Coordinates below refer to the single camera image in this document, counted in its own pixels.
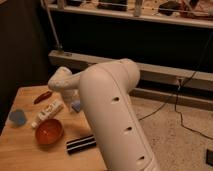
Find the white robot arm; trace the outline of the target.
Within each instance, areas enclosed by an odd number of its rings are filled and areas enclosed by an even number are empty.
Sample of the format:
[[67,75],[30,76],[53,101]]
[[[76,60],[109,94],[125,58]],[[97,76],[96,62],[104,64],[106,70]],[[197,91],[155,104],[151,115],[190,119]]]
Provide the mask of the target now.
[[76,89],[108,171],[160,171],[129,97],[140,71],[130,59],[92,65],[77,74],[60,67],[48,87]]

